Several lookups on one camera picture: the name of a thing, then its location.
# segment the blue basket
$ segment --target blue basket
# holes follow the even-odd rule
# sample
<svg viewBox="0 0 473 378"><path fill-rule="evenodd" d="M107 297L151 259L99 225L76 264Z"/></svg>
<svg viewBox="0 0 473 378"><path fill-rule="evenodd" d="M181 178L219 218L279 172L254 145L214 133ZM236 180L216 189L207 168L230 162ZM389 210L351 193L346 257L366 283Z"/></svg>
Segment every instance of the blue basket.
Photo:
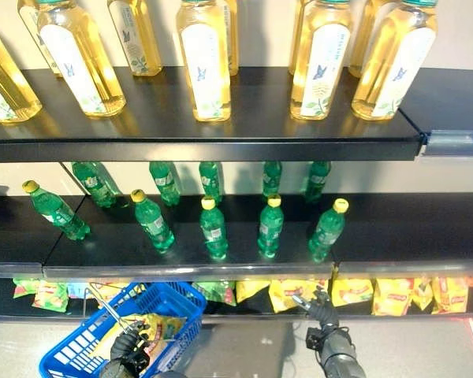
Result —
<svg viewBox="0 0 473 378"><path fill-rule="evenodd" d="M170 370L184 353L201 328L201 317L207 302L193 287L183 282L131 283L109 304L124 317L132 313L157 313L170 317L185 317L184 326L175 335L175 341L156 358L141 375L148 378ZM88 355L99 340L116 324L106 309L90 319L47 353L39 365L43 378L93 378L99 376L105 365L103 358Z"/></svg>

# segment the cooking oil bottle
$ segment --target cooking oil bottle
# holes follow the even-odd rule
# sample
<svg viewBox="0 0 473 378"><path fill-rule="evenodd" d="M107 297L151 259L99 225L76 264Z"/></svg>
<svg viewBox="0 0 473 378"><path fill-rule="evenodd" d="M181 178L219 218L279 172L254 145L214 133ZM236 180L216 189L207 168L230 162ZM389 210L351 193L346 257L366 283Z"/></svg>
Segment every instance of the cooking oil bottle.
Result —
<svg viewBox="0 0 473 378"><path fill-rule="evenodd" d="M134 76L154 76L162 69L158 44L145 0L108 0L129 68Z"/></svg>
<svg viewBox="0 0 473 378"><path fill-rule="evenodd" d="M305 120L327 117L351 27L348 0L314 0L305 7L292 82L293 117Z"/></svg>
<svg viewBox="0 0 473 378"><path fill-rule="evenodd" d="M37 0L39 33L63 78L91 117L117 114L126 100L96 24L75 0Z"/></svg>
<svg viewBox="0 0 473 378"><path fill-rule="evenodd" d="M437 2L403 0L384 19L352 100L358 117L394 117L436 37Z"/></svg>
<svg viewBox="0 0 473 378"><path fill-rule="evenodd" d="M40 50L40 53L44 56L47 65L53 71L56 77L62 77L58 66L51 57L49 50L47 49L44 42L40 39L39 29L37 28L37 20L39 19L39 4L35 0L19 0L17 2L17 12L23 20L24 26L30 32L35 44Z"/></svg>
<svg viewBox="0 0 473 378"><path fill-rule="evenodd" d="M215 0L182 0L177 32L195 119L227 120L231 106L221 8Z"/></svg>
<svg viewBox="0 0 473 378"><path fill-rule="evenodd" d="M41 109L42 104L0 40L0 122L21 122Z"/></svg>

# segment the yellow liquid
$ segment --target yellow liquid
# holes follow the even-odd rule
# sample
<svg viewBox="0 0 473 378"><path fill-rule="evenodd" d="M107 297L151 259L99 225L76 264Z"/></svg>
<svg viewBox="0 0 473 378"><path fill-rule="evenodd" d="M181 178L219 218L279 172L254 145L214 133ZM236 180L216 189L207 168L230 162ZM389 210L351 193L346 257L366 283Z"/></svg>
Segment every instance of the yellow liquid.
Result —
<svg viewBox="0 0 473 378"><path fill-rule="evenodd" d="M372 113L403 38L419 28L437 31L434 7L402 4L384 19L352 100L352 109L358 117L364 120L389 120L394 117L394 114L375 117Z"/></svg>
<svg viewBox="0 0 473 378"><path fill-rule="evenodd" d="M134 76L154 76L162 70L161 58L159 57L158 44L156 43L155 34L152 28L151 17L147 9L147 2L144 0L108 0L107 6L111 9L113 3L125 3L128 4L133 15L136 30L138 31L140 38L140 49L143 51L142 54L137 54L137 47L132 43L123 43L123 31L117 29L117 23L114 19L114 15L111 13L110 16L113 18L114 27L116 32L119 34L121 45L125 51L126 59L132 69Z"/></svg>
<svg viewBox="0 0 473 378"><path fill-rule="evenodd" d="M35 116L41 109L33 90L28 85L19 68L10 57L0 40L0 95L4 98L15 117L1 118L0 122L21 122Z"/></svg>
<svg viewBox="0 0 473 378"><path fill-rule="evenodd" d="M110 65L109 58L103 49L98 28L89 14L73 0L41 4L39 30L42 31L42 28L47 25L57 25L72 33L93 84L105 106L103 112L84 113L90 117L105 117L119 113L125 106L126 99L117 81L114 69ZM62 63L57 62L57 64L63 77L67 80L70 73L63 69Z"/></svg>
<svg viewBox="0 0 473 378"><path fill-rule="evenodd" d="M206 25L211 30L217 33L218 37L218 67L215 68L217 72L215 75L217 79L214 82L218 83L218 87L212 87L211 92L219 95L221 107L218 115L207 116L202 115L205 112L200 111L196 107L195 93L193 91L191 75L189 73L188 59L186 58L186 46L184 45L182 33L186 28L192 25ZM184 60L184 70L186 74L186 81L189 87L189 95L192 101L193 114L195 119L201 121L213 120L227 120L231 114L230 93L229 93L229 69L228 69L228 54L226 52L225 44L225 23L222 11L216 5L215 0L207 0L205 2L182 2L181 8L177 13L177 32L179 33L179 40L181 41L182 58ZM206 41L200 41L199 45L204 46Z"/></svg>

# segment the shelf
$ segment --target shelf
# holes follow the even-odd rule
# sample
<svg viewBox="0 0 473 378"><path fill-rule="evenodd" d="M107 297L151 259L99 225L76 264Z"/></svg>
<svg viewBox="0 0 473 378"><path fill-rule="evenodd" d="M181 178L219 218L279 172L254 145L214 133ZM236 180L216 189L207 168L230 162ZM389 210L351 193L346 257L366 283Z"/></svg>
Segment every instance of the shelf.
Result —
<svg viewBox="0 0 473 378"><path fill-rule="evenodd" d="M194 120L183 68L149 80L128 68L116 73L128 105L95 120L51 71L25 71L44 110L16 126L0 124L0 162L413 160L422 145L400 113L384 123L352 115L357 80L346 71L330 115L306 122L289 116L287 68L241 68L232 77L232 118L223 123Z"/></svg>

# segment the chip bag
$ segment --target chip bag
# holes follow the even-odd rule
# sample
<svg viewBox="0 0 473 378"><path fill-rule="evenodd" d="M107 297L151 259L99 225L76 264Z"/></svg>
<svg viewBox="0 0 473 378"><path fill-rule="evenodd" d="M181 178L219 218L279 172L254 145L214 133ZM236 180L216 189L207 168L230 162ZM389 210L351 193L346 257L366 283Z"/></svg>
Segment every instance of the chip bag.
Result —
<svg viewBox="0 0 473 378"><path fill-rule="evenodd" d="M331 301L335 307L351 303L370 301L373 285L370 280L335 280L331 291Z"/></svg>
<svg viewBox="0 0 473 378"><path fill-rule="evenodd" d="M371 313L392 317L406 315L412 301L413 284L411 279L377 279Z"/></svg>

